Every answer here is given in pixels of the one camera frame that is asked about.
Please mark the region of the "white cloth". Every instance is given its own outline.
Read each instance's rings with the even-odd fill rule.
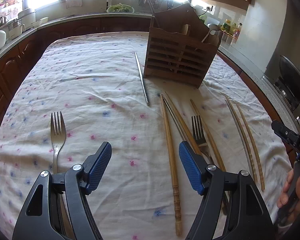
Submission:
[[[248,162],[224,95],[239,102],[262,163],[262,196],[272,219],[291,169],[271,120],[240,77],[216,56],[199,89],[158,78],[145,79],[146,105],[134,56],[145,62],[148,33],[102,33],[70,37],[50,45],[14,96],[0,127],[0,229],[11,239],[24,200],[43,170],[52,171],[51,112],[62,111],[66,142],[59,172],[83,163],[103,141],[112,158],[99,187],[88,196],[104,239],[177,239],[168,150],[160,93],[167,91],[191,129],[190,98],[200,108],[226,170],[248,170]],[[180,135],[170,114],[178,169],[183,238],[202,197],[191,188],[178,157]],[[258,176],[257,186],[260,189]],[[222,234],[220,216],[216,235]]]

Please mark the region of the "white countertop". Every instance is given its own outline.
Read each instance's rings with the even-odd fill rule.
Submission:
[[[146,13],[96,13],[96,14],[86,14],[80,16],[73,16],[67,18],[60,18],[49,21],[45,24],[40,25],[37,28],[32,28],[26,32],[23,32],[19,37],[13,39],[12,41],[8,41],[1,49],[0,49],[0,58],[6,54],[12,47],[16,46],[20,41],[28,37],[29,35],[33,34],[37,30],[41,30],[43,28],[53,26],[60,23],[71,22],[81,19],[88,19],[88,18],[98,18],[98,17],[137,17],[137,18],[151,18],[151,14]]]
[[[274,109],[277,111],[284,125],[296,133],[300,133],[300,131],[297,129],[296,120],[293,118],[292,112],[284,107],[280,98],[276,95],[270,85],[263,78],[258,78],[258,76],[262,77],[263,73],[255,74],[250,70],[255,69],[258,71],[259,68],[243,54],[238,52],[234,47],[230,46],[230,44],[224,42],[223,40],[221,40],[219,50],[234,63],[236,63],[256,83],[256,85],[266,95]]]

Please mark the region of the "blue textured rubber pad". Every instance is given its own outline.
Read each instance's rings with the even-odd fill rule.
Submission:
[[[108,166],[112,154],[111,144],[108,143],[107,146],[103,149],[103,151],[98,156],[96,162],[94,163],[92,169],[88,174],[88,183],[86,186],[88,194],[92,191],[96,190],[99,182],[103,176],[103,173]]]
[[[179,144],[179,157],[185,168],[188,179],[191,183],[192,188],[199,193],[203,194],[204,187],[202,185],[201,172],[191,157],[189,150],[186,145],[181,142]]]

